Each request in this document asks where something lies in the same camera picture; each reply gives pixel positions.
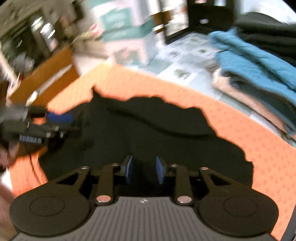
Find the person's left hand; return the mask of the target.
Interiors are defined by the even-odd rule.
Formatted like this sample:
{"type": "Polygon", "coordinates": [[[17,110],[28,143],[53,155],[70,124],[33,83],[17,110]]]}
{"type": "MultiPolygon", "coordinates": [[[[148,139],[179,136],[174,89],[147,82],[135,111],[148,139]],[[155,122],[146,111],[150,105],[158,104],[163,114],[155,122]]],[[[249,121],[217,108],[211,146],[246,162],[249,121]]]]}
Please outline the person's left hand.
{"type": "Polygon", "coordinates": [[[10,142],[8,149],[5,149],[1,146],[1,155],[0,155],[0,167],[1,173],[3,173],[7,168],[13,166],[18,157],[18,152],[20,149],[20,144],[16,142],[10,142]]]}

